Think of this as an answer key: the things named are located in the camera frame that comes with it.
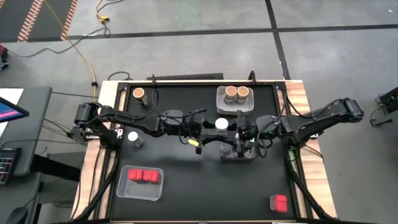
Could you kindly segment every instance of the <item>black-and-orange striped mat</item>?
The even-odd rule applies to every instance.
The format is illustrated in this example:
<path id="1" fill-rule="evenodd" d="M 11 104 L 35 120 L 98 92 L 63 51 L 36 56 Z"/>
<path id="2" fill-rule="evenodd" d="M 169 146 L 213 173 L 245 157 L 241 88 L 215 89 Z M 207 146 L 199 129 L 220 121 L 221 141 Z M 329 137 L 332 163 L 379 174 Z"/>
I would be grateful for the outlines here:
<path id="1" fill-rule="evenodd" d="M 65 40 L 78 0 L 46 1 L 64 31 L 44 0 L 0 0 L 0 43 Z"/>

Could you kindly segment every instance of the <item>white cylinder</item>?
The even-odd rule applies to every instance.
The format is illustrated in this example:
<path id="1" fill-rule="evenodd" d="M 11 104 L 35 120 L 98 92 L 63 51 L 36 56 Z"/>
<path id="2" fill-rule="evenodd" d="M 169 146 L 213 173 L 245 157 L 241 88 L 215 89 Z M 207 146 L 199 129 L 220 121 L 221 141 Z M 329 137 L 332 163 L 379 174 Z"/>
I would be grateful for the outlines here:
<path id="1" fill-rule="evenodd" d="M 228 121 L 225 118 L 218 118 L 216 120 L 217 134 L 226 135 L 228 129 Z"/>
<path id="2" fill-rule="evenodd" d="M 132 131 L 129 133 L 129 135 L 127 136 L 127 138 L 134 143 L 135 146 L 137 146 L 138 148 L 140 148 L 142 146 L 142 144 L 144 143 L 144 140 L 142 140 L 142 138 L 140 138 L 138 136 L 138 133 L 136 133 L 135 131 Z"/>

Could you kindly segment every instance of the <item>gray tray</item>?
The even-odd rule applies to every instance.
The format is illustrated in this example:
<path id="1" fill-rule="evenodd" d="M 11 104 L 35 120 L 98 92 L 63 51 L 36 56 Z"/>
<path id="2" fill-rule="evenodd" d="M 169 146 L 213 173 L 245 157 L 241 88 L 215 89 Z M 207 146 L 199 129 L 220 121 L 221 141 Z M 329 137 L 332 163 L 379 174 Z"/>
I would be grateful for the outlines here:
<path id="1" fill-rule="evenodd" d="M 225 115 L 237 115 L 238 110 L 241 110 L 243 115 L 247 115 L 254 109 L 254 92 L 251 88 L 248 88 L 248 98 L 242 104 L 236 102 L 231 104 L 225 103 L 224 98 L 226 88 L 227 86 L 219 86 L 217 88 L 217 113 Z"/>

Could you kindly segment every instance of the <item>black desk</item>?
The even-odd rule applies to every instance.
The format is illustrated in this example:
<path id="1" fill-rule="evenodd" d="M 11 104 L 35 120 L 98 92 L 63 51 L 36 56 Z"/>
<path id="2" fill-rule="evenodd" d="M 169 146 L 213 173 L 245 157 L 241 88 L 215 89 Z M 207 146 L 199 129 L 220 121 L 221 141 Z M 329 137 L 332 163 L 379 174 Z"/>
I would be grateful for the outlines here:
<path id="1" fill-rule="evenodd" d="M 45 112 L 50 101 L 50 87 L 25 89 L 18 106 L 29 112 L 29 116 L 8 122 L 0 138 L 0 146 L 8 141 L 38 139 L 42 129 Z M 7 147 L 22 148 L 14 176 L 24 176 L 30 172 L 37 141 L 10 142 Z"/>
<path id="2" fill-rule="evenodd" d="M 52 89 L 50 87 L 25 89 L 18 101 L 18 106 L 29 112 L 29 117 L 10 121 L 0 138 L 0 145 L 7 141 L 22 139 L 38 139 L 43 119 L 47 110 Z M 32 223 L 37 206 L 40 182 L 43 174 L 30 173 L 32 158 L 35 154 L 37 141 L 12 142 L 8 147 L 21 147 L 22 152 L 14 171 L 14 177 L 8 185 L 0 186 L 0 222 L 4 223 L 9 214 L 16 208 L 24 206 L 32 200 L 27 208 L 29 211 L 26 223 Z"/>

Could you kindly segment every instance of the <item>keyboard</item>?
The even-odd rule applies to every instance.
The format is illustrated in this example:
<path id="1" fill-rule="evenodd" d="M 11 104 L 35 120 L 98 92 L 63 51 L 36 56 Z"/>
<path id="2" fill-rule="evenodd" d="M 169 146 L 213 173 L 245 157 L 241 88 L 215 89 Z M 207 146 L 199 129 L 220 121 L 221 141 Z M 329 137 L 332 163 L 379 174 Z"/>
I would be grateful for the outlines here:
<path id="1" fill-rule="evenodd" d="M 20 148 L 0 147 L 0 185 L 6 185 L 15 169 Z"/>

